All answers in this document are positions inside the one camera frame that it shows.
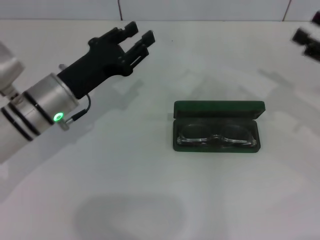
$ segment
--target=glasses case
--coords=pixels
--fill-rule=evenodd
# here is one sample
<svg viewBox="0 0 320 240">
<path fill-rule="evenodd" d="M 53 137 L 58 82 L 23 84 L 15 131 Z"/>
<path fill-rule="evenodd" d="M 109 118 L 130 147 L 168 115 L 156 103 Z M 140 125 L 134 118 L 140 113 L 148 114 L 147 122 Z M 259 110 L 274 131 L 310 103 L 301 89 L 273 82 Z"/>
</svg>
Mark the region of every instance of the glasses case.
<svg viewBox="0 0 320 240">
<path fill-rule="evenodd" d="M 176 101 L 173 149 L 178 152 L 256 153 L 261 148 L 254 121 L 263 101 Z"/>
</svg>

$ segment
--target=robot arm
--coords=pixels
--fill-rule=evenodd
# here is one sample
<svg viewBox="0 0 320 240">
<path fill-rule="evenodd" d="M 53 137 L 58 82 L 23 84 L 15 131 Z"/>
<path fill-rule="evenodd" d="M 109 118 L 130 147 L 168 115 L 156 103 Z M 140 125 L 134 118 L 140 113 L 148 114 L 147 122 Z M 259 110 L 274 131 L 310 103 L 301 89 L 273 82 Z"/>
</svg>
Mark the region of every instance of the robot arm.
<svg viewBox="0 0 320 240">
<path fill-rule="evenodd" d="M 119 43 L 136 33 L 137 25 L 131 22 L 124 29 L 114 28 L 101 37 L 92 38 L 86 55 L 59 74 L 49 74 L 22 94 L 12 82 L 24 66 L 0 42 L 0 94 L 10 100 L 0 109 L 0 164 L 55 123 L 64 130 L 69 129 L 71 121 L 66 122 L 63 116 L 106 79 L 132 74 L 155 42 L 153 32 L 148 31 L 124 52 Z"/>
</svg>

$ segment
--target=silver metal cylinder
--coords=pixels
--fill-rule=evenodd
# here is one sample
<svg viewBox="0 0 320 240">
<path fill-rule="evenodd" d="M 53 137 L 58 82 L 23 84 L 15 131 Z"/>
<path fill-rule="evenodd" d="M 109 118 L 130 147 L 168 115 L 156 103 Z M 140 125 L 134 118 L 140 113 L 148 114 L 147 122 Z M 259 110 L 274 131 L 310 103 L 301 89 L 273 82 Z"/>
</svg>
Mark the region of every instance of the silver metal cylinder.
<svg viewBox="0 0 320 240">
<path fill-rule="evenodd" d="M 51 127 L 56 114 L 78 105 L 69 88 L 53 73 L 11 101 L 0 112 L 0 164 Z"/>
</svg>

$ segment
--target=black cable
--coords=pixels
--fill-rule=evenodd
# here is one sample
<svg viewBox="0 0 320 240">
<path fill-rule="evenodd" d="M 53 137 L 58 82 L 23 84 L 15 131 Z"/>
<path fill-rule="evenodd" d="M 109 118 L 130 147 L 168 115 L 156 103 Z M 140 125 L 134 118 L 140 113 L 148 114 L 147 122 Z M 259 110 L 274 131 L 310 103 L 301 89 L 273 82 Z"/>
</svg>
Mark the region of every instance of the black cable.
<svg viewBox="0 0 320 240">
<path fill-rule="evenodd" d="M 85 115 L 89 111 L 91 107 L 91 98 L 89 94 L 87 94 L 86 97 L 88 98 L 88 107 L 76 113 L 75 115 L 71 116 L 70 119 L 72 119 L 73 121 L 77 121 L 79 118 L 81 118 L 83 115 Z"/>
</svg>

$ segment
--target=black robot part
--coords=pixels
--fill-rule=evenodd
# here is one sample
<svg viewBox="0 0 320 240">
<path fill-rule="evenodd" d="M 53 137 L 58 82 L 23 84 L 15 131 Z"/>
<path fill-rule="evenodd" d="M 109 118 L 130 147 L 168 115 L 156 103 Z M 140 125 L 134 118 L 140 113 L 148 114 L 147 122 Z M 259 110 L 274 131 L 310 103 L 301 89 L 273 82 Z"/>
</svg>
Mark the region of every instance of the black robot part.
<svg viewBox="0 0 320 240">
<path fill-rule="evenodd" d="M 89 52 L 57 76 L 77 99 L 84 97 L 111 76 L 129 76 L 149 55 L 148 47 L 155 42 L 150 30 L 128 52 L 124 52 L 119 43 L 137 33 L 136 23 L 131 22 L 124 29 L 116 27 L 101 37 L 92 38 L 88 42 Z"/>
<path fill-rule="evenodd" d="M 320 11 L 315 14 L 311 22 L 320 27 Z M 312 38 L 307 31 L 299 28 L 292 41 L 300 46 L 305 46 L 303 55 L 320 62 L 320 42 Z"/>
</svg>

